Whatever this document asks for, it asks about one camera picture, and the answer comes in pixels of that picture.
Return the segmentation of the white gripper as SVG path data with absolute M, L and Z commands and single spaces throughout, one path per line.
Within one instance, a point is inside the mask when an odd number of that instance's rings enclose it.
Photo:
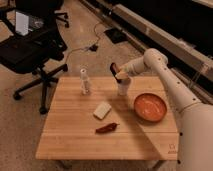
M 115 77 L 117 83 L 121 83 L 121 80 L 125 80 L 129 78 L 125 65 L 118 66 L 116 65 L 116 63 L 111 63 L 110 71 L 112 75 Z

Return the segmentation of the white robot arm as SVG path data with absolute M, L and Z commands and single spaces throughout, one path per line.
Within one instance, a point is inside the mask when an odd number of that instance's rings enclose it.
M 181 114 L 176 171 L 213 171 L 213 105 L 203 103 L 168 68 L 168 58 L 155 48 L 122 66 L 113 66 L 118 80 L 148 69 L 157 74 Z

